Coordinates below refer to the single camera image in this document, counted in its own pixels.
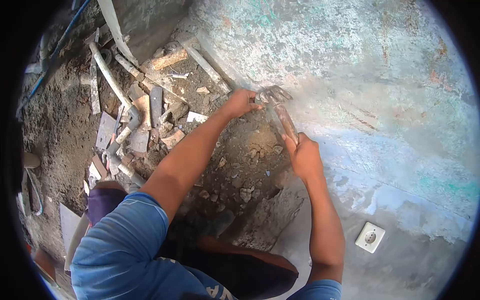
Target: concrete wall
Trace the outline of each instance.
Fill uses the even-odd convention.
[[[190,14],[233,84],[293,95],[288,109],[320,144],[342,218],[345,293],[432,299],[480,193],[478,98],[441,19],[407,0],[203,0]],[[387,230],[374,254],[354,245],[365,221]],[[308,222],[300,228],[308,236]],[[274,251],[305,266],[308,242],[292,238]]]
[[[170,39],[192,0],[98,0],[119,50],[141,64]]]

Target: blue hose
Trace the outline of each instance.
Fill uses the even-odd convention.
[[[60,40],[58,41],[57,43],[57,46],[55,47],[55,51],[53,51],[52,55],[50,56],[50,61],[48,62],[48,66],[47,66],[47,69],[45,71],[43,71],[41,74],[40,74],[40,77],[37,79],[33,89],[32,89],[32,92],[30,93],[30,95],[28,96],[28,98],[26,100],[24,100],[18,107],[17,109],[17,117],[19,117],[20,115],[20,111],[22,110],[22,108],[24,108],[25,105],[28,104],[28,102],[30,102],[30,99],[32,99],[33,95],[35,95],[36,91],[38,90],[38,88],[40,87],[40,84],[42,83],[43,79],[45,78],[45,75],[47,74],[50,66],[53,64],[53,62],[56,60],[58,54],[60,53],[60,50],[63,48],[63,44],[65,42],[65,39],[67,38],[68,34],[70,33],[70,31],[72,30],[73,28],[73,25],[77,22],[78,20],[78,17],[80,16],[80,14],[84,11],[85,7],[88,5],[88,3],[90,2],[90,0],[85,0],[85,2],[82,4],[82,6],[80,6],[80,8],[78,9],[77,13],[75,14],[75,16],[73,16],[73,19],[72,21],[70,21],[70,24],[68,24],[68,27],[67,29],[65,29],[65,32],[63,33],[63,35],[61,36]]]

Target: white wall socket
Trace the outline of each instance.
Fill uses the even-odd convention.
[[[363,227],[355,244],[360,248],[367,250],[370,253],[374,253],[377,250],[378,244],[385,235],[385,230],[381,229],[374,224],[367,222]]]

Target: dirt floor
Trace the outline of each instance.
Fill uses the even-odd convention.
[[[95,2],[84,12],[84,17],[72,33],[72,40],[76,42],[67,44],[56,71],[27,105],[23,115],[25,150],[41,159],[41,165],[34,169],[34,173],[41,186],[44,212],[40,216],[22,219],[33,248],[46,250],[59,265],[63,264],[66,255],[59,205],[63,203],[81,215],[85,209],[83,180],[87,179],[92,156],[102,153],[95,147],[101,114],[92,115],[90,86],[80,82],[80,76],[89,70],[91,59],[90,50],[82,41],[102,22],[103,17]],[[115,60],[109,67],[125,92],[136,83],[135,78]],[[159,74],[172,70],[190,73],[187,79],[173,81],[173,92],[186,99],[190,111],[209,116],[228,98],[192,58],[177,62]],[[120,101],[101,72],[98,74],[102,111],[116,118]],[[24,96],[30,92],[36,78],[35,74],[25,76]],[[197,88],[204,86],[210,91],[205,96],[196,92]],[[182,100],[164,90],[164,101]],[[275,185],[274,178],[288,166],[288,159],[277,130],[267,119],[266,112],[261,110],[230,122],[199,178],[199,186],[194,186],[186,196],[179,210],[180,216],[195,211],[212,218],[218,211],[231,209],[237,218],[223,238],[234,240],[257,204],[279,192],[281,186]],[[188,134],[198,123],[186,122],[185,115],[174,126]],[[145,179],[168,154],[162,141],[158,141],[158,146],[156,144],[151,140],[147,152],[134,153],[131,162],[131,166]],[[225,164],[219,167],[223,159]],[[128,188],[129,180],[124,174],[119,173],[114,179]],[[202,197],[206,195],[204,190],[209,195],[206,199]],[[37,199],[33,197],[31,201],[32,209],[37,210]]]

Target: hand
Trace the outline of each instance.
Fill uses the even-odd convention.
[[[308,179],[323,177],[324,166],[320,158],[317,142],[309,139],[303,132],[299,133],[298,146],[295,146],[293,140],[286,134],[282,134],[282,139],[287,146],[293,171],[305,184]]]
[[[256,92],[249,90],[236,90],[222,108],[232,118],[239,118],[254,109],[262,109],[261,105],[254,103],[256,94]]]

